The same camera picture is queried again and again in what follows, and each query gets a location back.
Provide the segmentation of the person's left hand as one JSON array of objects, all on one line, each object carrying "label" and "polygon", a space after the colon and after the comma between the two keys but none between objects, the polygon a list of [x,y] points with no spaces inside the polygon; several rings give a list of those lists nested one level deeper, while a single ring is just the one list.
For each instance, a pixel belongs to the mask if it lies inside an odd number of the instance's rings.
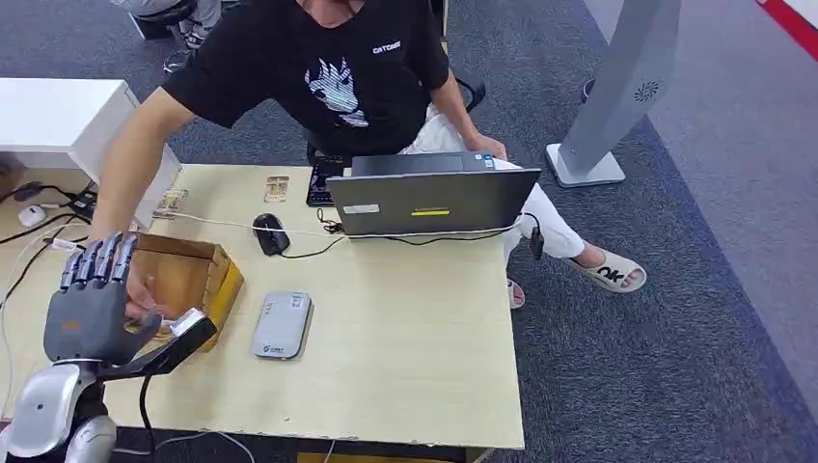
[{"label": "person's left hand", "polygon": [[463,138],[468,150],[484,150],[497,159],[507,160],[507,153],[503,143],[480,132],[469,134]]}]

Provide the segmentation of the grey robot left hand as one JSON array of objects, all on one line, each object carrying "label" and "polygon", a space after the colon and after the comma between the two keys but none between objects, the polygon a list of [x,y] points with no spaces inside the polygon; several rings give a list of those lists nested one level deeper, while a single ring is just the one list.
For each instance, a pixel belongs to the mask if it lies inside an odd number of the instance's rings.
[{"label": "grey robot left hand", "polygon": [[138,237],[116,232],[72,253],[51,296],[43,348],[54,363],[129,363],[159,331],[162,315],[148,313],[126,328],[127,278]]}]

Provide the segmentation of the person's right hand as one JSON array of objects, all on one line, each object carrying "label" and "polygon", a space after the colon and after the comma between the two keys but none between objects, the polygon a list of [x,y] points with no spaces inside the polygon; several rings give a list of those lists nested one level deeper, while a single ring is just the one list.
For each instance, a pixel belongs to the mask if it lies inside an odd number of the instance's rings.
[{"label": "person's right hand", "polygon": [[150,313],[164,314],[168,306],[156,298],[156,279],[139,265],[132,265],[126,281],[125,316],[137,320]]}]

